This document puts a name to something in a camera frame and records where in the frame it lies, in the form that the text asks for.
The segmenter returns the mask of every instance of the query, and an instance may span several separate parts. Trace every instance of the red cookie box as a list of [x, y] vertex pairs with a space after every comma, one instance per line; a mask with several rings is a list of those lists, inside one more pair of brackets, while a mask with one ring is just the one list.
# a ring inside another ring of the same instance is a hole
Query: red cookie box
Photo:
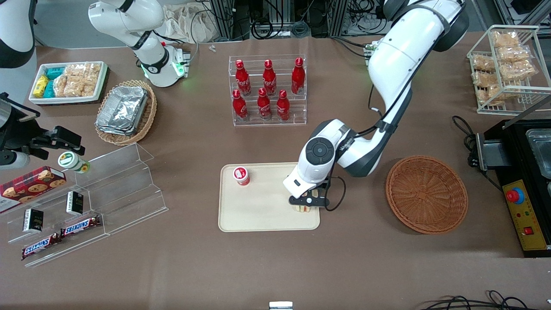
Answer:
[[64, 173], [43, 166], [0, 185], [0, 213], [28, 202], [66, 182]]

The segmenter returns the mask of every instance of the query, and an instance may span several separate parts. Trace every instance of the wicker basket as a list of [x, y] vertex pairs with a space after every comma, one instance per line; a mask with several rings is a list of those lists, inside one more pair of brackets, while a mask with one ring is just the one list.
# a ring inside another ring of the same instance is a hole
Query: wicker basket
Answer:
[[[157, 99], [155, 98], [155, 94], [153, 93], [153, 90], [151, 89], [151, 87], [142, 81], [135, 81], [135, 80], [126, 81], [126, 82], [120, 83], [116, 87], [118, 86], [130, 86], [130, 87], [140, 86], [147, 90], [147, 102], [145, 103], [146, 106], [142, 114], [142, 119], [140, 120], [140, 123], [138, 125], [138, 131], [134, 135], [132, 136], [114, 135], [112, 133], [106, 133], [106, 132], [100, 131], [98, 128], [96, 128], [96, 132], [98, 132], [98, 135], [103, 141], [113, 143], [118, 146], [125, 146], [125, 145], [130, 145], [134, 142], [138, 142], [141, 139], [143, 139], [143, 137], [145, 137], [145, 135], [151, 128], [151, 125], [153, 124], [153, 119], [155, 118], [155, 113], [157, 112]], [[113, 87], [107, 93], [107, 95], [105, 95], [103, 101], [101, 102], [98, 115], [103, 109], [105, 102], [107, 101], [107, 98], [109, 97], [113, 89], [115, 89], [115, 87]]]
[[445, 163], [428, 156], [404, 158], [386, 179], [386, 197], [398, 219], [425, 234], [442, 234], [467, 214], [467, 190]]

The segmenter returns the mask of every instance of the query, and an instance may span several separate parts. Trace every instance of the aluminum foil container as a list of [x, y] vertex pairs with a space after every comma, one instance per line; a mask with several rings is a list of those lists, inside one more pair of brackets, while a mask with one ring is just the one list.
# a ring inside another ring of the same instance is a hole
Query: aluminum foil container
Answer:
[[107, 97], [95, 125], [103, 132], [133, 135], [138, 129], [146, 101], [147, 90], [141, 87], [116, 87]]

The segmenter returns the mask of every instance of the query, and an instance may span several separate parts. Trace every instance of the empty wicker basket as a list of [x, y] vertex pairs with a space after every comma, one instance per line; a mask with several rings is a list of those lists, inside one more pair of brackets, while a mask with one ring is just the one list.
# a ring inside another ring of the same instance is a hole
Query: empty wicker basket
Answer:
[[463, 181], [448, 165], [429, 156], [396, 163], [386, 179], [386, 197], [400, 221], [420, 233], [447, 233], [467, 214]]

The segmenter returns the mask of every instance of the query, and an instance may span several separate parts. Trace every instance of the clear acrylic shelf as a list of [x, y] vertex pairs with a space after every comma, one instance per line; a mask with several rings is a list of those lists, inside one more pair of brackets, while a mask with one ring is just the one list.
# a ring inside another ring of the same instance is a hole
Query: clear acrylic shelf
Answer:
[[[85, 174], [65, 170], [65, 186], [1, 215], [8, 226], [8, 243], [23, 249], [55, 232], [59, 233], [61, 228], [101, 216], [101, 226], [63, 238], [61, 243], [23, 260], [26, 267], [38, 266], [168, 211], [163, 194], [153, 184], [146, 164], [151, 159], [153, 156], [150, 153], [134, 143], [92, 159], [90, 171]], [[82, 216], [66, 213], [69, 191], [84, 195]], [[40, 233], [22, 231], [24, 210], [29, 208], [44, 212], [44, 225]]]
[[[304, 59], [304, 72], [306, 77], [304, 79], [304, 93], [295, 95], [291, 92], [291, 74], [295, 67], [295, 59], [302, 57]], [[249, 96], [243, 96], [247, 104], [247, 111], [249, 112], [249, 121], [239, 122], [235, 115], [234, 109], [231, 105], [233, 98], [231, 92], [237, 89], [237, 81], [235, 80], [235, 61], [241, 59], [245, 65], [245, 69], [249, 73], [251, 79], [251, 94]], [[273, 69], [277, 76], [277, 92], [274, 96], [270, 96], [270, 108], [272, 111], [272, 119], [264, 121], [260, 118], [258, 111], [258, 105], [256, 100], [258, 99], [258, 89], [263, 87], [262, 74], [264, 73], [264, 61], [266, 59], [272, 60]], [[256, 55], [256, 56], [230, 56], [229, 68], [228, 68], [229, 82], [230, 82], [230, 109], [231, 116], [234, 122], [234, 126], [296, 126], [306, 124], [306, 95], [307, 95], [307, 62], [306, 55], [304, 54], [287, 54], [287, 55]], [[285, 89], [287, 91], [287, 98], [290, 103], [290, 118], [287, 122], [279, 122], [277, 118], [277, 106], [279, 90]]]

